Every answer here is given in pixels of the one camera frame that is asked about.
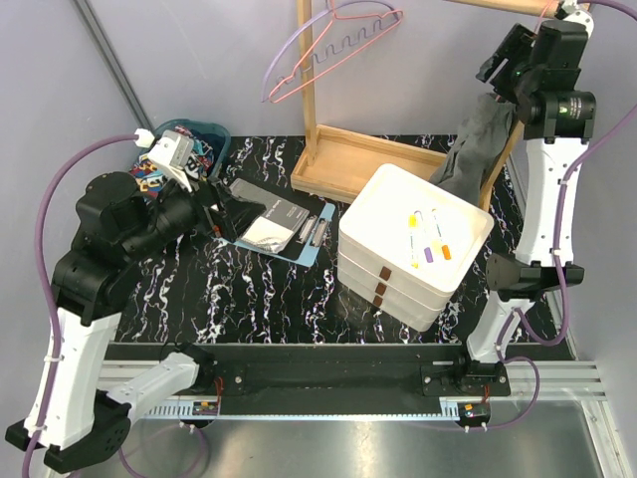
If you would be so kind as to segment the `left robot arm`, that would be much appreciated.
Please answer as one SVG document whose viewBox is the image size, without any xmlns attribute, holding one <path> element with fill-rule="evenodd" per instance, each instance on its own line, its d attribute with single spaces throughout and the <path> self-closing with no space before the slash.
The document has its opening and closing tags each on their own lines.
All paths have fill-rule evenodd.
<svg viewBox="0 0 637 478">
<path fill-rule="evenodd" d="M 141 262 L 193 231 L 235 241 L 265 206 L 214 178 L 189 189 L 169 181 L 150 197 L 130 174 L 113 172 L 89 183 L 76 211 L 71 249 L 44 279 L 53 311 L 40 389 L 30 414 L 6 431 L 24 452 L 43 449 L 46 466 L 61 474 L 114 456 L 131 427 L 169 396 L 220 388 L 214 355 L 190 343 L 123 384 L 101 389 L 98 379 Z"/>
</svg>

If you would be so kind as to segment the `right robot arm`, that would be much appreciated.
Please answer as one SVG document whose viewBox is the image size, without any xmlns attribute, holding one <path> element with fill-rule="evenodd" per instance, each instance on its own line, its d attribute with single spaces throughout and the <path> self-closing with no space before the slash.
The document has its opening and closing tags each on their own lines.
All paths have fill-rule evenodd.
<svg viewBox="0 0 637 478">
<path fill-rule="evenodd" d="M 570 239 L 575 163 L 589 148 L 596 99 L 575 84 L 592 30 L 589 16 L 573 14 L 546 20 L 537 32 L 517 24 L 476 76 L 515 105 L 530 177 L 517 250 L 489 258 L 487 305 L 446 379 L 463 395 L 509 394 L 504 355 L 519 322 L 545 293 L 583 280 Z"/>
</svg>

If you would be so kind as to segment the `grey shorts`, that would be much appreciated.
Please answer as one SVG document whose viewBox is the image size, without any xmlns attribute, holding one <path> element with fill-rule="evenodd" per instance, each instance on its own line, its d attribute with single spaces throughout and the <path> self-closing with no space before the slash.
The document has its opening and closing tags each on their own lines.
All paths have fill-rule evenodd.
<svg viewBox="0 0 637 478">
<path fill-rule="evenodd" d="M 444 162 L 428 181 L 478 206 L 481 188 L 503 152 L 515 119 L 515 106 L 494 94 L 478 97 L 473 111 L 458 126 Z"/>
</svg>

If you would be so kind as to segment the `colourful comic print shorts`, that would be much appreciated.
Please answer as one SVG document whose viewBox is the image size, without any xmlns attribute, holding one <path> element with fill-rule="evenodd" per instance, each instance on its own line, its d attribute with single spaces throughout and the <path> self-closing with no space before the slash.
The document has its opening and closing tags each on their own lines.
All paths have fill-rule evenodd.
<svg viewBox="0 0 637 478">
<path fill-rule="evenodd" d="M 190 183 L 207 179 L 222 158 L 226 135 L 175 123 L 162 133 L 138 128 L 134 143 L 144 148 L 130 174 L 143 193 L 156 196 L 169 180 L 187 191 Z"/>
</svg>

